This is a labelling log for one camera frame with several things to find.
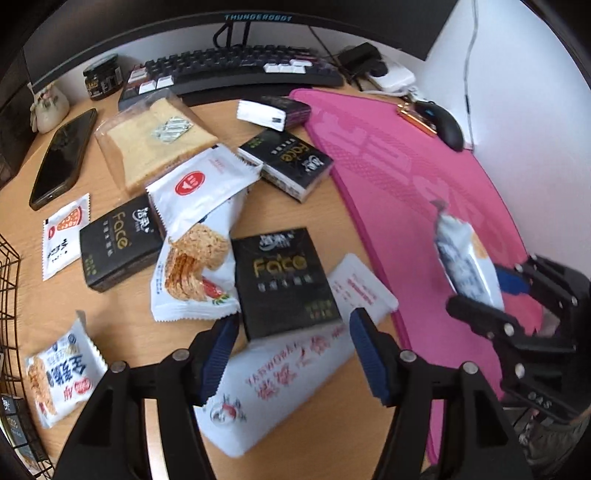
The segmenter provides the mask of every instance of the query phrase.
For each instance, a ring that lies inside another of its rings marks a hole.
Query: screw
[[[507,337],[512,337],[515,333],[515,329],[513,328],[513,325],[511,325],[510,323],[504,324],[503,330],[507,334]]]
[[[111,371],[114,374],[120,374],[123,370],[125,370],[126,367],[127,367],[127,364],[125,362],[122,362],[121,360],[117,360],[116,362],[112,363]]]
[[[476,365],[474,362],[466,362],[462,365],[462,368],[464,369],[464,372],[469,375],[474,375],[478,372],[478,365]]]
[[[517,378],[525,377],[525,367],[523,364],[517,364],[515,366],[515,375],[517,375]]]
[[[179,348],[173,352],[173,358],[177,362],[182,362],[183,360],[189,358],[189,351],[186,348]]]
[[[400,360],[402,360],[403,362],[411,364],[416,359],[417,359],[417,354],[415,352],[413,352],[412,350],[403,350],[402,352],[400,352]]]

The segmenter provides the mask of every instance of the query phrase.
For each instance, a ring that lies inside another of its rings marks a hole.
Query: desk surface
[[[343,93],[354,93],[346,88]],[[101,102],[76,105],[67,117],[94,107],[99,122],[116,114],[118,95]],[[231,148],[244,143],[260,127],[236,120],[236,101],[213,103],[193,110]],[[300,128],[295,132],[308,139]],[[105,293],[86,287],[80,261],[46,282],[41,280],[43,220],[62,206],[90,193],[90,216],[96,219],[128,198],[111,179],[96,140],[89,143],[80,179],[69,192],[38,212],[28,199],[53,131],[39,135],[17,177],[0,191],[0,232],[22,258],[17,328],[21,361],[51,345],[85,310],[88,332],[106,361],[124,359],[137,367],[159,362],[171,351],[188,346],[210,322],[156,323],[150,313],[150,278],[154,267],[134,275]],[[235,237],[292,227],[310,231],[324,269],[329,272],[347,252],[369,264],[367,254],[332,179],[324,181],[301,205],[285,193],[259,181],[234,228]],[[390,321],[381,324],[394,332]],[[53,459],[57,459],[80,408],[51,430],[37,425]],[[388,432],[393,411],[382,408],[369,391],[361,365],[352,358],[286,421],[239,459],[225,456],[204,439],[220,480],[344,480],[371,478]],[[154,479],[166,479],[155,402],[147,404],[148,443]]]

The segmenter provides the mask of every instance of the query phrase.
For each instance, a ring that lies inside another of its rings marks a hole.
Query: computer mouse
[[[429,120],[437,130],[437,136],[452,150],[461,152],[464,150],[464,135],[456,119],[450,112],[434,102],[417,101],[414,109]]]

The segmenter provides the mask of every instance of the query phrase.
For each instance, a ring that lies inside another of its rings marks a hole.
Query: pink mouse pad
[[[312,107],[306,130],[334,159],[332,176],[374,271],[400,301],[392,319],[401,347],[436,365],[475,362],[500,398],[501,367],[490,341],[445,310],[453,290],[433,244],[437,211],[430,203],[443,199],[452,215],[470,222],[493,262],[523,262],[525,247],[490,178],[470,151],[457,153],[429,137],[391,103],[308,89],[290,96]],[[504,295],[504,302],[528,333],[540,328],[542,309],[531,298]],[[433,402],[432,463],[442,422],[443,402]]]

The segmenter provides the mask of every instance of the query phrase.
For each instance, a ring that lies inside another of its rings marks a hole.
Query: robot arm
[[[491,340],[508,394],[562,424],[591,404],[590,282],[581,272],[532,255],[510,270],[496,266],[501,289],[527,294],[560,320],[555,334],[528,336],[517,319],[463,296],[447,312]]]
[[[215,480],[193,407],[215,395],[238,321],[236,315],[218,320],[159,364],[113,363],[78,418],[54,480],[151,480],[145,398],[158,404],[170,480]],[[350,329],[374,395],[397,407],[374,480],[419,479],[433,399],[446,401],[441,478],[531,480],[512,427],[475,364],[437,367],[400,351],[363,309],[353,312]]]

